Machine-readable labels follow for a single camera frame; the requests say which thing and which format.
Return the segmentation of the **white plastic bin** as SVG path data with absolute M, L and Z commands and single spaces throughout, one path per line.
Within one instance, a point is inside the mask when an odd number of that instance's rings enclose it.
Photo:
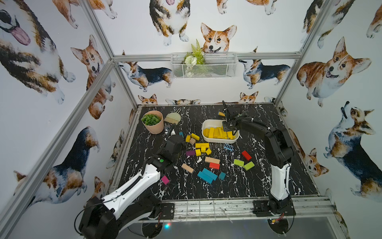
M 207 119 L 202 126 L 204 140 L 213 143 L 233 144 L 240 137 L 240 131 L 225 131 L 223 120 Z

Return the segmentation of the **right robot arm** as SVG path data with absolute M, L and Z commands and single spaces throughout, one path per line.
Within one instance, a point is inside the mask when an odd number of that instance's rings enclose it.
M 222 102 L 225 121 L 224 131 L 246 131 L 264 143 L 265 156 L 271 165 L 272 186 L 269 194 L 269 209 L 274 215 L 285 211 L 290 203 L 289 172 L 292 160 L 296 157 L 288 130 L 271 127 L 246 114 L 232 114 L 226 102 Z

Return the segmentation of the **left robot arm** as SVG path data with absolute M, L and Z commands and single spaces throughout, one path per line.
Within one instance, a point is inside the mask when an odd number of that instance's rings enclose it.
M 174 168 L 185 145 L 176 126 L 171 125 L 164 145 L 144 160 L 140 172 L 103 198 L 87 202 L 77 215 L 81 221 L 74 224 L 76 233 L 85 239 L 115 239 L 140 219 L 159 217 L 161 201 L 153 195 L 143 198 L 140 195 Z

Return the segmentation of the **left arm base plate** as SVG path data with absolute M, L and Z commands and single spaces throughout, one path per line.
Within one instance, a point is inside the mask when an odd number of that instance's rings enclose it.
M 172 220 L 174 219 L 175 204 L 174 203 L 162 203 L 160 205 L 160 214 L 158 219 L 161 220 Z

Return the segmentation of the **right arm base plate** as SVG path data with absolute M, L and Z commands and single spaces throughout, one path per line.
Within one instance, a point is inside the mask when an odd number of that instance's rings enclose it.
M 281 215 L 296 215 L 292 201 L 289 199 L 280 202 L 274 199 L 255 200 L 253 201 L 253 206 L 253 214 L 255 214 L 257 217 L 279 217 Z

